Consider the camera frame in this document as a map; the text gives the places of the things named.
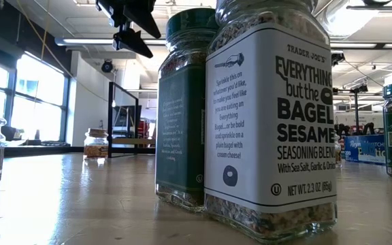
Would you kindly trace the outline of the large window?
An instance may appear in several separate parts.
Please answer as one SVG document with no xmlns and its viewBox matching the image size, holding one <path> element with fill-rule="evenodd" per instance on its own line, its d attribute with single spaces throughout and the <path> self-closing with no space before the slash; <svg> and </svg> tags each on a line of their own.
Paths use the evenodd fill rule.
<svg viewBox="0 0 392 245">
<path fill-rule="evenodd" d="M 63 141 L 68 90 L 63 71 L 26 52 L 14 69 L 0 65 L 0 118 L 22 140 Z"/>
</svg>

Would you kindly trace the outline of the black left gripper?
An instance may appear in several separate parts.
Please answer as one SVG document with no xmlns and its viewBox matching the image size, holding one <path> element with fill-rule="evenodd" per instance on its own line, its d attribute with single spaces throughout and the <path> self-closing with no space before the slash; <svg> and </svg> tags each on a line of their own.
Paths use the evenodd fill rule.
<svg viewBox="0 0 392 245">
<path fill-rule="evenodd" d="M 155 39 L 161 37 L 161 32 L 152 16 L 155 0 L 95 0 L 98 11 L 103 12 L 113 27 L 119 27 L 126 22 L 134 22 Z M 141 38 L 141 32 L 133 29 L 119 31 L 113 34 L 115 50 L 130 50 L 147 58 L 153 54 Z"/>
</svg>

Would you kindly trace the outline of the white lid bagel seasoning jar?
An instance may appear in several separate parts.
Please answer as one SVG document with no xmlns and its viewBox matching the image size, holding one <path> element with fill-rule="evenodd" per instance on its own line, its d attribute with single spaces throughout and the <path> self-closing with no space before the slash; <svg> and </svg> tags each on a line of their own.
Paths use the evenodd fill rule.
<svg viewBox="0 0 392 245">
<path fill-rule="evenodd" d="M 206 59 L 205 211 L 260 242 L 337 220 L 330 38 L 318 0 L 218 0 Z"/>
</svg>

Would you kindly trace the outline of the black track light cluster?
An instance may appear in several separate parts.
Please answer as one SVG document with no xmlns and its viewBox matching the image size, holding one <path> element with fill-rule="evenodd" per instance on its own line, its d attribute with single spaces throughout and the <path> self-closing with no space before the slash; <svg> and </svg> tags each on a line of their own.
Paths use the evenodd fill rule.
<svg viewBox="0 0 392 245">
<path fill-rule="evenodd" d="M 331 53 L 331 66 L 335 67 L 339 63 L 345 61 L 345 56 L 342 51 L 335 51 Z"/>
</svg>

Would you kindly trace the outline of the black background stand frame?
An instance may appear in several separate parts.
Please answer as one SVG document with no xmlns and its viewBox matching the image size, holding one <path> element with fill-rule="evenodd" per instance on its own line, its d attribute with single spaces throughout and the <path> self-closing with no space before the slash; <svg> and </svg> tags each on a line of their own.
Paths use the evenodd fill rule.
<svg viewBox="0 0 392 245">
<path fill-rule="evenodd" d="M 366 93 L 368 92 L 368 86 L 366 84 L 361 84 L 359 86 L 356 86 L 354 88 L 350 89 L 339 89 L 339 88 L 332 88 L 333 95 L 338 95 L 340 93 L 346 93 L 346 94 L 353 94 L 354 97 L 354 102 L 355 102 L 355 135 L 360 135 L 361 132 L 359 130 L 359 104 L 358 104 L 358 97 L 359 93 Z"/>
</svg>

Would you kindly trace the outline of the dark background monitor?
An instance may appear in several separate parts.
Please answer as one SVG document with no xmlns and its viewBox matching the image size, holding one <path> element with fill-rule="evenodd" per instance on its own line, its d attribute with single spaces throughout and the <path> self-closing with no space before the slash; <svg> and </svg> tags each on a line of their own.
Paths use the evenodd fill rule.
<svg viewBox="0 0 392 245">
<path fill-rule="evenodd" d="M 138 105 L 137 108 L 134 105 L 113 107 L 113 127 L 127 127 L 127 123 L 134 127 L 137 124 L 136 120 L 140 120 L 141 112 L 141 105 Z"/>
</svg>

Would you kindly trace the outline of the overhead LED light bar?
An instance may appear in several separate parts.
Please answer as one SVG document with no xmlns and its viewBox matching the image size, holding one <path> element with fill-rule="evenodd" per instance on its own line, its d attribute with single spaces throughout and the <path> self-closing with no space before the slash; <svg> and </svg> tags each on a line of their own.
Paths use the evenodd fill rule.
<svg viewBox="0 0 392 245">
<path fill-rule="evenodd" d="M 111 45 L 113 43 L 112 39 L 101 39 L 101 38 L 56 37 L 54 40 L 58 46 Z M 392 50 L 392 43 L 384 43 L 384 42 L 332 42 L 330 46 L 335 49 Z"/>
</svg>

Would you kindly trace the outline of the black metal table frame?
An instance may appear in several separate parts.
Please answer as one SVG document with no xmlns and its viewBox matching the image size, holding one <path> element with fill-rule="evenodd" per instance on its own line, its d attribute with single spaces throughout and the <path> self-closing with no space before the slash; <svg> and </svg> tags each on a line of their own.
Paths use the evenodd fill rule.
<svg viewBox="0 0 392 245">
<path fill-rule="evenodd" d="M 5 157 L 31 157 L 50 154 L 67 154 L 84 152 L 83 147 L 62 146 L 19 146 L 4 148 Z M 108 156 L 112 154 L 155 154 L 154 148 L 109 148 Z"/>
</svg>

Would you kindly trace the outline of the blue plastic wrap box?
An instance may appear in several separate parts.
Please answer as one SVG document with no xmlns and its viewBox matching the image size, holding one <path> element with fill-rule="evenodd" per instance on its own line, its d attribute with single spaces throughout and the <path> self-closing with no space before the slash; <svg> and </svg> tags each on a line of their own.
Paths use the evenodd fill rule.
<svg viewBox="0 0 392 245">
<path fill-rule="evenodd" d="M 346 161 L 386 164 L 384 135 L 354 135 L 344 138 Z"/>
</svg>

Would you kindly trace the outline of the red background cabinet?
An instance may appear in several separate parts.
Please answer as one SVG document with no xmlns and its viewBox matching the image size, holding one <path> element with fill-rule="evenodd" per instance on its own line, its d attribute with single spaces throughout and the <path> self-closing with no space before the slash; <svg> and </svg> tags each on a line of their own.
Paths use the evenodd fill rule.
<svg viewBox="0 0 392 245">
<path fill-rule="evenodd" d="M 148 138 L 149 127 L 150 127 L 150 123 L 148 120 L 140 120 L 137 126 L 137 136 L 139 138 Z"/>
</svg>

